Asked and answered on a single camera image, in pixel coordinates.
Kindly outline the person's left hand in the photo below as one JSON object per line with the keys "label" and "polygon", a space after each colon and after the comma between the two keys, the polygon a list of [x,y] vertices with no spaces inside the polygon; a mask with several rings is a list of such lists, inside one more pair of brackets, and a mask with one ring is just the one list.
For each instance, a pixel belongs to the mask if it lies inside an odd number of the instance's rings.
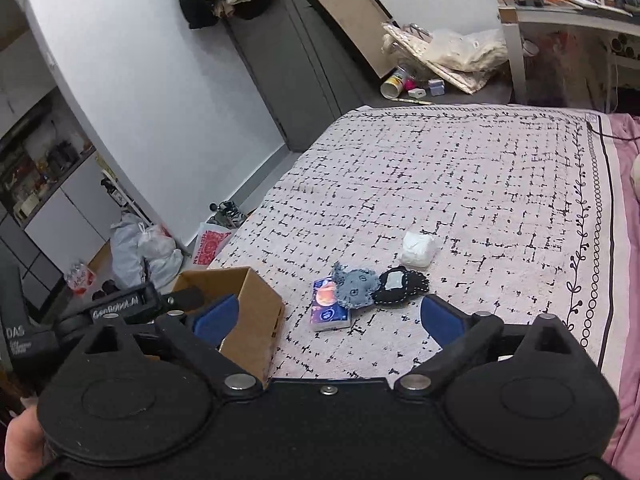
{"label": "person's left hand", "polygon": [[15,417],[6,430],[4,466],[13,480],[30,479],[44,465],[44,434],[35,405]]}

